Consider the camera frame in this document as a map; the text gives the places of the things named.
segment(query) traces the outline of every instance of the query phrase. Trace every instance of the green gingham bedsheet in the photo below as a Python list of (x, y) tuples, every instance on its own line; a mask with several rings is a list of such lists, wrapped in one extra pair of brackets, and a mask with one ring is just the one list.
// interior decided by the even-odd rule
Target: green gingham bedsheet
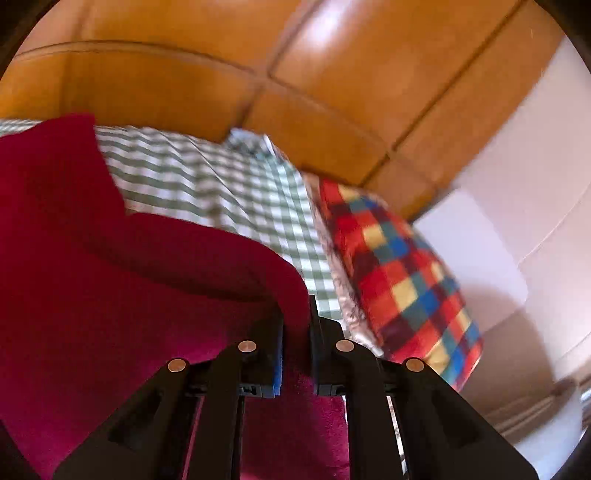
[[(0, 136), (36, 123), (0, 120)], [(262, 148), (255, 148), (239, 135), (218, 145), (154, 128), (95, 131), (129, 210), (220, 228), (270, 247), (300, 272), (319, 313), (341, 319), (303, 179), (291, 163), (272, 153), (268, 138), (244, 132), (251, 142), (261, 141)]]

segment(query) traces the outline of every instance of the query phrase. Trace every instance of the orange leather headboard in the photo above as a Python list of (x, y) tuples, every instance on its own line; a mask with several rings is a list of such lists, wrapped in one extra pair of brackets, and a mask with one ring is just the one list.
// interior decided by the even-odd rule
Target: orange leather headboard
[(296, 166), (409, 217), (562, 35), (533, 0), (61, 0), (0, 81), (0, 117), (264, 132)]

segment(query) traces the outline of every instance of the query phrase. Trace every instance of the patterned pillowcase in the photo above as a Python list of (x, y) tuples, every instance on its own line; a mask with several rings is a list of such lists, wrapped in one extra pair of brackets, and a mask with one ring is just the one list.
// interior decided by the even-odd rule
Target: patterned pillowcase
[(402, 218), (357, 190), (320, 183), (321, 208), (386, 358), (423, 358), (459, 390), (482, 338), (456, 280)]

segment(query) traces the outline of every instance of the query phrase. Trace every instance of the metal screw head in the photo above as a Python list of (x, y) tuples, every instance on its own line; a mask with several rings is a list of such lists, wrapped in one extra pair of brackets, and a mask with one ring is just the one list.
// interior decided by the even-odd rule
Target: metal screw head
[(411, 372), (422, 372), (425, 364), (418, 358), (411, 358), (406, 361), (406, 366)]
[(242, 353), (251, 353), (256, 350), (256, 343), (252, 340), (244, 340), (238, 344), (238, 349)]
[(339, 340), (336, 342), (336, 349), (339, 352), (350, 352), (353, 348), (355, 348), (355, 344), (350, 340)]
[(185, 360), (183, 360), (182, 358), (175, 358), (174, 360), (171, 360), (170, 362), (168, 362), (168, 369), (172, 373), (182, 372), (186, 366), (187, 366), (187, 362)]

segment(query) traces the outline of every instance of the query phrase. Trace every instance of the red towel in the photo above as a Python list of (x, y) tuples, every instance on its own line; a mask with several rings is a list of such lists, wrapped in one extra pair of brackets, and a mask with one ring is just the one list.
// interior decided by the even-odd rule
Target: red towel
[(348, 478), (342, 401), (312, 394), (307, 291), (267, 247), (127, 215), (93, 118), (0, 139), (0, 419), (42, 478), (160, 366), (211, 359), (276, 301), (275, 400), (246, 408), (243, 478)]

